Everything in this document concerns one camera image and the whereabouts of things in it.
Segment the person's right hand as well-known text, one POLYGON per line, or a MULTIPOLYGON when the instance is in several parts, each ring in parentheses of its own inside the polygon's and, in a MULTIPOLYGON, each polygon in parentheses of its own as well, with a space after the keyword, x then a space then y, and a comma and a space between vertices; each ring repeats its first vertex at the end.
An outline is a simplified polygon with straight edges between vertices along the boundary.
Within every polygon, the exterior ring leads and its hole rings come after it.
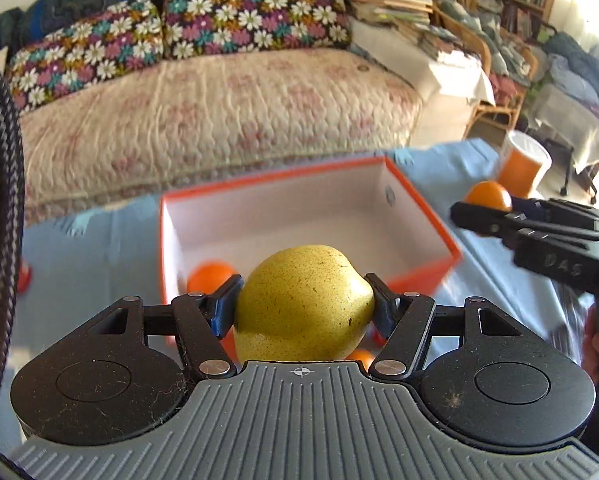
POLYGON ((587 314, 581 366, 594 382, 599 382, 599 332, 597 332, 597 311, 595 306, 592 306, 587 314))

